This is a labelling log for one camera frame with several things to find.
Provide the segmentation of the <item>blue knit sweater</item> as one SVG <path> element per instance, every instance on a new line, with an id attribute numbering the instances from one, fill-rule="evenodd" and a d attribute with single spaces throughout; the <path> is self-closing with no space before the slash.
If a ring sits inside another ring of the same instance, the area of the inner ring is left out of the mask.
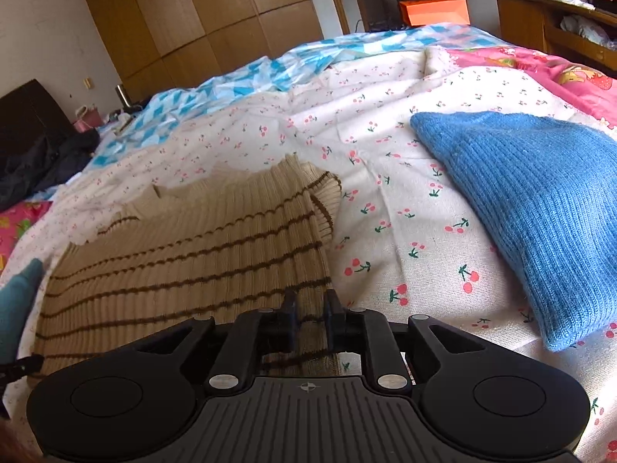
<path id="1" fill-rule="evenodd" d="M 616 142 L 584 124 L 497 112 L 410 124 L 517 275 L 552 352 L 616 318 Z"/>

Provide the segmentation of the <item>white cherry-print bed sheet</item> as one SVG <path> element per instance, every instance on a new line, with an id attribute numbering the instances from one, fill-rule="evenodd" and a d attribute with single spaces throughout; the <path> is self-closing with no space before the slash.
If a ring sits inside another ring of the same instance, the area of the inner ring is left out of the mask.
<path id="1" fill-rule="evenodd" d="M 56 261 L 89 239 L 147 185 L 180 186 L 216 164 L 259 171 L 294 154 L 342 181 L 329 252 L 336 289 L 349 303 L 391 319 L 412 311 L 542 358 L 575 376 L 592 404 L 577 454 L 616 458 L 616 328 L 560 353 L 546 351 L 514 277 L 476 215 L 415 139 L 419 111 L 527 113 L 614 135 L 613 124 L 576 109 L 519 69 L 470 63 L 429 47 L 354 61 L 323 60 L 288 89 L 263 84 L 226 94 L 223 78 L 156 95 L 114 141 L 105 166 L 63 187 L 17 243 L 7 274 L 32 258 Z"/>

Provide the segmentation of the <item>pink cartoon blanket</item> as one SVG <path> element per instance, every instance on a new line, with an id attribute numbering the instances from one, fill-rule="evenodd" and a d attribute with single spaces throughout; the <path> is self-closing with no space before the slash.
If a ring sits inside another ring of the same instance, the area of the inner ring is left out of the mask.
<path id="1" fill-rule="evenodd" d="M 560 56 L 516 46 L 450 50 L 459 67 L 505 67 L 525 71 L 549 92 L 616 130 L 616 80 Z"/>

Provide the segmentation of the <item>teal cloth piece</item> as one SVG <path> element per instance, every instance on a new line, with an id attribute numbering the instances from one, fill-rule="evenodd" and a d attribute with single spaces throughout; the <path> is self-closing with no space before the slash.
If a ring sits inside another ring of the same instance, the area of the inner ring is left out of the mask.
<path id="1" fill-rule="evenodd" d="M 0 362 L 13 362 L 18 354 L 21 336 L 44 275 L 40 259 L 31 259 L 19 274 L 13 276 L 0 294 Z"/>

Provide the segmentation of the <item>orange box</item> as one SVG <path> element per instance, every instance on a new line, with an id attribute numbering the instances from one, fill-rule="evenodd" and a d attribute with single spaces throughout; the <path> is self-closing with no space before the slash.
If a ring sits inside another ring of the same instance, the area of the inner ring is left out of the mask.
<path id="1" fill-rule="evenodd" d="M 401 19 L 410 27 L 439 23 L 470 25 L 467 0 L 400 1 Z"/>

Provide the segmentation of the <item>beige brown-striped knit garment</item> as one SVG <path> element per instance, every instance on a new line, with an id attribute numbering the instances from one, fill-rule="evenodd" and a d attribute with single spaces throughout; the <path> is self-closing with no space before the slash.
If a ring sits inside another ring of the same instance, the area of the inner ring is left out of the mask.
<path id="1" fill-rule="evenodd" d="M 296 156 L 147 187 L 53 269 L 34 341 L 44 364 L 30 382 L 190 318 L 228 324 L 276 308 L 286 293 L 296 296 L 297 342 L 269 353 L 263 372 L 339 374 L 322 305 L 341 199 L 336 174 Z"/>

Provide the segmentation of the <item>dark clothes pile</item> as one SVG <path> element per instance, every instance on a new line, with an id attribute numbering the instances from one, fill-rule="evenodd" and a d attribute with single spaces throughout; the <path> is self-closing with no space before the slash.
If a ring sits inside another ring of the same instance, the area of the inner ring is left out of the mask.
<path id="1" fill-rule="evenodd" d="M 59 146 L 42 137 L 23 155 L 2 157 L 1 211 L 66 183 L 88 165 L 99 143 L 99 132 L 89 130 L 70 136 Z"/>

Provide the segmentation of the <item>blue white geometric quilt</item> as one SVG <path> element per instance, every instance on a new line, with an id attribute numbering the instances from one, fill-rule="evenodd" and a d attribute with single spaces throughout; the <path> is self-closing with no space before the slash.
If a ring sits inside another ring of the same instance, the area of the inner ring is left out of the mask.
<path id="1" fill-rule="evenodd" d="M 459 50 L 504 43 L 480 28 L 452 23 L 360 32 L 305 43 L 277 59 L 260 57 L 230 73 L 209 78 L 197 87 L 173 88 L 155 94 L 121 135 L 113 136 L 109 127 L 100 131 L 100 145 L 87 168 L 103 168 L 135 150 L 160 144 L 181 122 L 216 112 L 242 98 L 262 92 L 287 92 L 341 62 L 388 52 L 423 50 L 434 45 Z"/>

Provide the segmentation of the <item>dark headboard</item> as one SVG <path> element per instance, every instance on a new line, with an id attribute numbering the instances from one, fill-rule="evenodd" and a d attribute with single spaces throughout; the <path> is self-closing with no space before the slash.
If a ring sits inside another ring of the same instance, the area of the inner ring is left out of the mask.
<path id="1" fill-rule="evenodd" d="M 1 164 L 26 154 L 40 140 L 60 146 L 76 134 L 61 107 L 36 79 L 1 97 Z"/>

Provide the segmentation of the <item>wooden wardrobe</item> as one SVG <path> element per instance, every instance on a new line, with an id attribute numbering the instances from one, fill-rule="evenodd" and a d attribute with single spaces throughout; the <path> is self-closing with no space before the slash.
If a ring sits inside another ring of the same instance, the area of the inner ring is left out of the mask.
<path id="1" fill-rule="evenodd" d="M 86 0 L 129 99 L 318 41 L 312 0 Z"/>

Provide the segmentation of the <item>wooden desk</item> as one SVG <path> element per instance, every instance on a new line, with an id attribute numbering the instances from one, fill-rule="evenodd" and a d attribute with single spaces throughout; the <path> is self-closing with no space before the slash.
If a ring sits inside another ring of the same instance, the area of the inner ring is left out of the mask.
<path id="1" fill-rule="evenodd" d="M 504 41 L 595 67 L 615 78 L 615 50 L 561 27 L 564 18 L 583 17 L 615 39 L 615 14 L 554 0 L 497 0 L 497 6 Z"/>

